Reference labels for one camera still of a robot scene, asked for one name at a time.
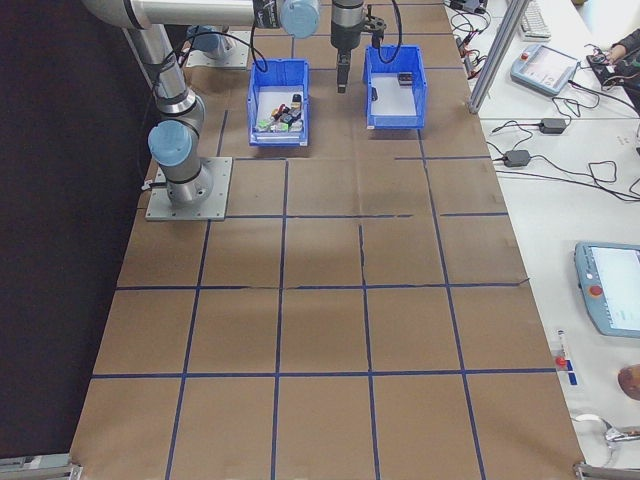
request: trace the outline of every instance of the person's hand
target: person's hand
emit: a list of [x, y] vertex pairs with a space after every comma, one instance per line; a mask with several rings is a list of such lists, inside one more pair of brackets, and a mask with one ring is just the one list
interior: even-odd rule
[[614, 64], [627, 54], [627, 49], [623, 45], [616, 45], [607, 52], [607, 60]]

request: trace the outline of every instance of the robotic arm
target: robotic arm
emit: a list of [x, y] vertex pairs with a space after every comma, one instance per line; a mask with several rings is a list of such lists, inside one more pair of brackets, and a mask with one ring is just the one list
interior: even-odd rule
[[[164, 24], [245, 25], [284, 28], [295, 38], [315, 33], [320, 0], [82, 0], [106, 23], [125, 29], [152, 86], [163, 121], [149, 135], [149, 147], [166, 177], [172, 207], [199, 205], [212, 191], [213, 174], [197, 146], [204, 103], [187, 86]], [[338, 92], [344, 93], [351, 50], [362, 32], [379, 45], [386, 25], [365, 14], [362, 0], [333, 0], [331, 44], [338, 50]]]

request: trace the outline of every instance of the red emergency stop button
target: red emergency stop button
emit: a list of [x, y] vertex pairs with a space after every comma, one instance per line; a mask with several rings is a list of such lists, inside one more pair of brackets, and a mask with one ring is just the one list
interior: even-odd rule
[[600, 285], [591, 285], [589, 287], [589, 295], [592, 297], [599, 297], [602, 295], [602, 287]]

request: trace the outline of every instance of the white table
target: white table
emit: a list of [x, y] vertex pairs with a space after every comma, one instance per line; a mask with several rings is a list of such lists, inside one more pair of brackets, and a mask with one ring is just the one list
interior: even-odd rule
[[[552, 31], [548, 45], [584, 59], [589, 53], [584, 45], [590, 42], [590, 35], [571, 2], [538, 0], [538, 3]], [[493, 23], [472, 41], [470, 48], [488, 53], [505, 9], [505, 0], [490, 3]], [[477, 20], [477, 24], [482, 25], [482, 21]], [[548, 97], [509, 78], [513, 59], [528, 45], [518, 36], [514, 38], [480, 110], [487, 140], [502, 151], [527, 136], [515, 127], [491, 133], [506, 120], [536, 123], [543, 117], [560, 117]], [[575, 80], [596, 90], [600, 88], [589, 70], [579, 71]], [[612, 92], [628, 101], [621, 88]], [[570, 87], [561, 95], [586, 104], [593, 102], [591, 95]], [[534, 137], [518, 149], [545, 155], [565, 169], [582, 172], [587, 171], [589, 162], [613, 160], [618, 165], [616, 187], [626, 191], [640, 178], [640, 155], [635, 150], [637, 127], [637, 116], [631, 109], [602, 97], [597, 109], [585, 110], [582, 118], [574, 119], [561, 136], [542, 135], [532, 128]], [[491, 152], [494, 158], [499, 156], [495, 150]], [[610, 171], [607, 168], [598, 171], [604, 176]], [[498, 163], [496, 169], [507, 170]], [[520, 171], [571, 178], [541, 159], [534, 159]], [[578, 385], [570, 385], [563, 374], [560, 380], [572, 416], [595, 413], [619, 427], [640, 425], [640, 402], [625, 396], [617, 383], [617, 373], [622, 367], [640, 363], [640, 339], [606, 337], [596, 331], [577, 288], [573, 263], [575, 244], [581, 240], [640, 244], [640, 204], [625, 204], [604, 192], [557, 181], [506, 174], [499, 174], [499, 179], [550, 344], [557, 341], [558, 329], [566, 332]], [[594, 422], [574, 422], [574, 426], [585, 460], [594, 466], [602, 465], [609, 455], [602, 426]], [[609, 466], [640, 468], [640, 442], [621, 445]]]

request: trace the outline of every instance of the grid line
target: grid line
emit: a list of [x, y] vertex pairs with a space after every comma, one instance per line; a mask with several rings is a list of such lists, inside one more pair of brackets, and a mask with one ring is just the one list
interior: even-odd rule
[[507, 217], [509, 212], [459, 212], [441, 213], [441, 217]]
[[455, 307], [453, 305], [453, 295], [451, 293], [451, 285], [449, 284], [449, 274], [447, 271], [447, 262], [445, 259], [445, 255], [444, 255], [444, 246], [442, 243], [442, 236], [440, 233], [440, 225], [438, 223], [438, 213], [436, 212], [436, 206], [435, 206], [435, 202], [434, 202], [434, 198], [433, 198], [433, 192], [431, 190], [431, 179], [429, 177], [429, 169], [427, 167], [427, 163], [428, 160], [426, 159], [425, 155], [425, 151], [424, 151], [424, 145], [422, 143], [422, 135], [420, 132], [418, 132], [418, 137], [420, 138], [420, 151], [423, 155], [423, 161], [422, 161], [422, 166], [424, 169], [424, 173], [425, 173], [425, 177], [426, 177], [426, 181], [427, 181], [427, 190], [429, 192], [429, 200], [431, 202], [431, 213], [432, 213], [432, 217], [433, 217], [433, 223], [434, 223], [434, 229], [435, 229], [435, 234], [436, 234], [436, 242], [438, 244], [438, 252], [440, 255], [440, 262], [442, 265], [442, 274], [444, 276], [444, 282], [445, 282], [445, 290], [447, 292], [447, 301], [449, 303], [449, 311], [451, 313], [451, 324], [453, 327], [453, 334], [454, 334], [454, 338], [455, 338], [455, 342], [456, 342], [456, 350], [458, 353], [458, 361], [460, 363], [460, 370], [461, 370], [461, 376], [462, 376], [462, 385], [464, 387], [464, 395], [465, 395], [465, 399], [467, 402], [467, 410], [469, 412], [469, 423], [471, 426], [471, 434], [473, 436], [473, 444], [474, 444], [474, 448], [476, 451], [476, 458], [478, 461], [478, 468], [480, 470], [480, 477], [482, 480], [486, 480], [487, 476], [486, 476], [486, 472], [484, 469], [484, 460], [482, 458], [482, 451], [480, 449], [480, 439], [478, 437], [478, 428], [476, 425], [476, 421], [475, 421], [475, 414], [473, 411], [473, 403], [471, 401], [471, 392], [469, 390], [469, 382], [467, 379], [467, 374], [465, 372], [465, 364], [464, 364], [464, 355], [462, 353], [462, 344], [460, 341], [460, 331], [458, 329], [458, 321], [456, 318], [456, 312], [455, 312]]
[[429, 377], [443, 375], [529, 375], [557, 373], [555, 367], [480, 368], [445, 370], [380, 370], [371, 372], [191, 372], [182, 373], [96, 373], [92, 380], [140, 378], [324, 378], [324, 377]]
[[373, 362], [371, 359], [371, 329], [369, 325], [369, 297], [367, 295], [367, 279], [364, 271], [365, 255], [364, 255], [364, 236], [362, 225], [358, 225], [358, 242], [360, 247], [360, 274], [362, 276], [362, 303], [364, 312], [364, 334], [367, 346], [367, 373], [369, 380], [369, 409], [371, 413], [371, 437], [373, 446], [373, 466], [375, 470], [376, 480], [380, 480], [380, 456], [378, 452], [378, 430], [376, 426], [376, 401], [373, 386]]
[[282, 307], [284, 296], [284, 266], [287, 248], [287, 201], [289, 196], [289, 161], [284, 164], [284, 194], [282, 198], [282, 238], [280, 239], [280, 279], [278, 285], [278, 326], [276, 330], [276, 377], [273, 387], [273, 426], [271, 432], [271, 480], [276, 480], [278, 452], [278, 409], [280, 401], [280, 360], [282, 350]]
[[[470, 282], [470, 283], [421, 283], [421, 284], [371, 284], [371, 285], [299, 285], [283, 287], [287, 290], [383, 290], [383, 289], [415, 289], [415, 288], [516, 288], [529, 282], [524, 278], [517, 282]], [[141, 285], [117, 287], [116, 291], [162, 291], [162, 290], [276, 290], [279, 287], [255, 287], [251, 285]]]
[[187, 373], [189, 370], [189, 359], [191, 356], [191, 344], [193, 341], [193, 332], [195, 330], [196, 318], [198, 316], [198, 302], [200, 300], [200, 285], [202, 284], [202, 275], [204, 272], [204, 264], [207, 258], [207, 248], [209, 245], [209, 233], [211, 231], [211, 220], [207, 220], [207, 228], [204, 234], [204, 241], [202, 244], [202, 255], [200, 257], [200, 267], [198, 271], [198, 282], [196, 285], [195, 296], [193, 300], [193, 310], [191, 312], [191, 323], [189, 325], [189, 336], [187, 337], [187, 346], [184, 355], [184, 362], [182, 366], [182, 374], [180, 376], [180, 391], [178, 393], [178, 404], [176, 406], [176, 414], [173, 421], [173, 431], [171, 433], [171, 444], [169, 446], [169, 455], [167, 457], [167, 468], [165, 471], [165, 480], [170, 480], [171, 469], [173, 467], [173, 457], [175, 454], [176, 440], [178, 437], [178, 428], [180, 426], [180, 414], [182, 413], [182, 401], [184, 400], [184, 389], [187, 382]]

